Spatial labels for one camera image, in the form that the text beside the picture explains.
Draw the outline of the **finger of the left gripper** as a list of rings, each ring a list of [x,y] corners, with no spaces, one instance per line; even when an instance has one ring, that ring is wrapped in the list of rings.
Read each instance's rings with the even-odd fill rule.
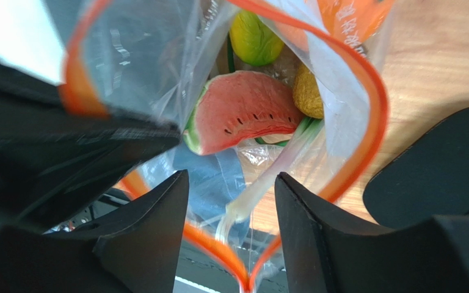
[[[0,63],[0,222],[47,230],[180,140],[146,116],[70,115],[54,85]]]

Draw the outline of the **fake orange fruit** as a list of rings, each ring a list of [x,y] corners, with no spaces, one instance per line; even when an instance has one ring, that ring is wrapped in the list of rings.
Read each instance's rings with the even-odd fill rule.
[[[394,1],[293,1],[319,18],[329,35],[357,49],[381,27]]]

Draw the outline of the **checked blue beige pillow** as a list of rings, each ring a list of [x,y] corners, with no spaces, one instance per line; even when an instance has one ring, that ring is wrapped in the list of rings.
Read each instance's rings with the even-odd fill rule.
[[[159,185],[179,170],[187,170],[189,177],[187,216],[197,226],[215,235],[226,205],[246,187],[236,150],[229,148],[199,156],[183,142],[138,168],[150,187]]]

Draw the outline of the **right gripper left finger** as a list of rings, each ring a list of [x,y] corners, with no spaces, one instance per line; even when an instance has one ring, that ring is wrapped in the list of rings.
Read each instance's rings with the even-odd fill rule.
[[[172,292],[187,171],[72,232],[0,223],[0,292]]]

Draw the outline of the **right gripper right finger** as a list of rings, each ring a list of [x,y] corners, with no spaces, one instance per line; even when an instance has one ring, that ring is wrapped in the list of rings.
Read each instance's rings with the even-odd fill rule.
[[[275,201],[290,292],[469,292],[469,215],[394,230],[287,173],[275,180]]]

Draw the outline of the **clear orange zip bag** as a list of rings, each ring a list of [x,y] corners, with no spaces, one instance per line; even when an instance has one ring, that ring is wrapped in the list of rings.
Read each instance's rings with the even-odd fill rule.
[[[234,53],[229,32],[242,10],[258,15],[284,42],[271,64],[255,67]],[[257,71],[293,90],[298,66],[308,67],[316,77],[324,118],[304,114],[291,134],[256,137],[231,147],[246,187],[226,205],[215,235],[186,216],[184,238],[227,269],[241,292],[255,292],[283,264],[278,227],[271,227],[270,243],[257,245],[248,260],[238,251],[276,176],[297,175],[316,195],[336,201],[379,149],[388,100],[376,68],[388,20],[354,49],[329,35],[314,13],[293,1],[87,1],[67,46],[60,95],[72,114],[134,114],[172,122],[183,140],[212,78]],[[134,196],[149,187],[138,169],[124,184]]]

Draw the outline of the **fake brown potato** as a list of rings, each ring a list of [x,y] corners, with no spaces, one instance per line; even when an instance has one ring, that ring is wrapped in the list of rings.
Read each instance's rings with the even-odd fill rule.
[[[294,79],[293,100],[295,106],[306,116],[324,118],[324,104],[316,77],[303,63],[298,66]]]

